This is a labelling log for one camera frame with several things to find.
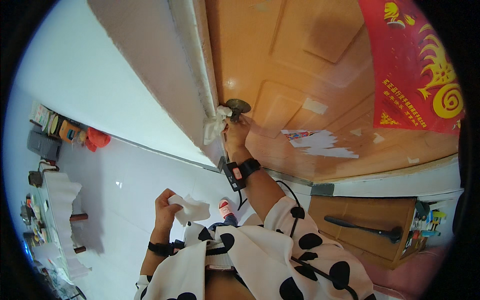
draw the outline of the door panel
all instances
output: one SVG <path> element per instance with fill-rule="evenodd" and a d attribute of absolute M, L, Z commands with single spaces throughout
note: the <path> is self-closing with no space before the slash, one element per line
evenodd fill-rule
<path fill-rule="evenodd" d="M 372 55 L 356 0 L 206 0 L 206 8 L 219 101 L 252 106 L 247 147 L 263 166 L 318 182 L 457 152 L 453 135 L 372 127 Z M 329 130 L 334 147 L 359 158 L 306 154 L 282 129 Z"/>

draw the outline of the hand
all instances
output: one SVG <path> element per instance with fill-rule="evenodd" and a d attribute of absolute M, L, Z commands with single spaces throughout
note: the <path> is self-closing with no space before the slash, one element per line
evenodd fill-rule
<path fill-rule="evenodd" d="M 238 122 L 232 122 L 230 117 L 225 121 L 227 125 L 222 132 L 227 135 L 225 147 L 231 156 L 238 149 L 245 147 L 245 140 L 247 139 L 248 132 L 250 132 L 250 123 L 248 122 L 248 118 L 243 115 L 240 115 Z"/>
<path fill-rule="evenodd" d="M 168 199 L 173 195 L 175 195 L 173 191 L 166 189 L 155 199 L 155 228 L 153 231 L 157 235 L 170 236 L 175 213 L 183 208 L 178 204 L 168 204 Z"/>

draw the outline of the wooden cabinet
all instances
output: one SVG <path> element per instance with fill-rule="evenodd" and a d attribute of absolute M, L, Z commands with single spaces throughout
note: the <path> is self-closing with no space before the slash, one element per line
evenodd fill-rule
<path fill-rule="evenodd" d="M 402 254 L 415 211 L 415 198 L 349 198 L 312 196 L 309 214 L 320 232 L 338 241 L 357 257 L 388 269 L 395 269 L 408 258 L 420 251 L 426 239 L 417 244 L 416 240 Z M 326 222 L 325 216 L 333 216 L 358 226 L 391 230 L 403 228 L 402 239 L 392 244 L 389 239 L 355 228 L 344 228 Z"/>

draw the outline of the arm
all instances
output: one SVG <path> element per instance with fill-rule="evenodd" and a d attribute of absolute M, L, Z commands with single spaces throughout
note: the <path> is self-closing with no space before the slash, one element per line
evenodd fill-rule
<path fill-rule="evenodd" d="M 166 189 L 155 199 L 155 228 L 150 236 L 152 244 L 168 244 L 170 242 L 170 230 L 172 229 L 175 213 L 182 209 L 178 204 L 168 204 L 168 199 L 173 195 L 175 195 L 174 192 Z M 158 265 L 165 259 L 166 257 L 157 256 L 152 251 L 147 250 L 142 268 L 140 269 L 140 275 L 152 276 Z"/>
<path fill-rule="evenodd" d="M 227 134 L 226 148 L 230 160 L 238 165 L 243 163 L 252 155 L 245 147 L 245 139 L 250 131 L 250 124 L 244 116 L 240 116 L 239 122 L 232 122 L 227 118 L 228 126 L 224 132 Z M 283 190 L 264 169 L 252 173 L 246 180 L 245 192 L 250 205 L 262 221 L 280 198 L 285 196 Z"/>

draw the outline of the black wristband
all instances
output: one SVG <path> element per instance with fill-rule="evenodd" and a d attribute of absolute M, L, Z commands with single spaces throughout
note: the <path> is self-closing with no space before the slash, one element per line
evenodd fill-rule
<path fill-rule="evenodd" d="M 253 172 L 260 170 L 262 166 L 255 158 L 249 158 L 239 165 L 243 180 L 246 180 Z"/>
<path fill-rule="evenodd" d="M 171 244 L 153 244 L 152 242 L 148 242 L 148 249 L 155 253 L 156 256 L 168 257 L 173 254 L 173 247 Z"/>

